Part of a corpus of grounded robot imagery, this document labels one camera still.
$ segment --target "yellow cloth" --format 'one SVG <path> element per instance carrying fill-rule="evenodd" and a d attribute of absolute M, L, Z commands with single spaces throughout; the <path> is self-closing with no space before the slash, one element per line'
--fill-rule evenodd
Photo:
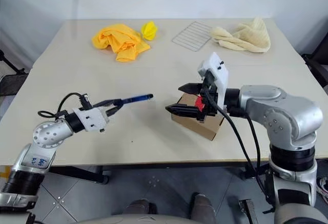
<path fill-rule="evenodd" d="M 250 23 L 239 24 L 233 34 L 216 27 L 211 30 L 211 35 L 215 42 L 235 51 L 267 52 L 271 46 L 265 23 L 259 17 Z"/>
<path fill-rule="evenodd" d="M 153 21 L 147 22 L 141 28 L 142 36 L 146 40 L 153 40 L 156 36 L 156 32 L 157 32 L 157 27 Z"/>
<path fill-rule="evenodd" d="M 119 62 L 135 60 L 139 53 L 150 49 L 138 32 L 124 24 L 115 24 L 101 29 L 92 38 L 92 43 L 98 49 L 105 49 L 110 45 L 117 53 L 116 60 Z"/>

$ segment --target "red tag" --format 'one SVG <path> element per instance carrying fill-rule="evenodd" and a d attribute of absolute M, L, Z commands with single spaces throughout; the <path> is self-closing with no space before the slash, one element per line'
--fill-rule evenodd
<path fill-rule="evenodd" d="M 195 106 L 202 112 L 205 104 L 202 103 L 202 97 L 197 97 Z"/>

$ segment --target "table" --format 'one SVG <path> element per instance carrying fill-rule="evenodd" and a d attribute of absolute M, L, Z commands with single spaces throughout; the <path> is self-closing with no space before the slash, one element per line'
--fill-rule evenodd
<path fill-rule="evenodd" d="M 57 150 L 53 165 L 135 165 L 176 162 L 245 161 L 239 143 L 224 121 L 213 141 L 171 121 L 165 106 L 177 102 L 177 88 L 199 82 L 198 65 L 215 51 L 229 72 L 229 87 L 269 84 L 292 95 L 317 102 L 324 114 L 318 130 L 316 156 L 328 157 L 328 97 L 311 75 L 302 58 L 272 19 L 265 19 L 272 46 L 266 54 L 236 52 L 207 42 L 193 52 L 171 42 L 193 21 L 232 30 L 249 19 L 156 19 L 158 36 L 151 49 L 136 61 L 119 63 L 109 50 L 97 50 L 92 36 L 110 24 L 124 23 L 136 30 L 146 19 L 66 21 L 48 48 L 35 62 L 7 113 L 0 122 L 0 165 L 14 163 L 23 146 L 32 142 L 34 127 L 45 119 L 39 110 L 55 111 L 69 92 L 88 93 L 91 102 L 153 93 L 155 98 L 124 106 L 111 117 L 104 133 L 80 132 Z M 69 99 L 66 109 L 80 107 Z M 247 121 L 233 118 L 250 158 L 256 158 Z M 265 128 L 255 124 L 262 159 L 269 155 Z"/>

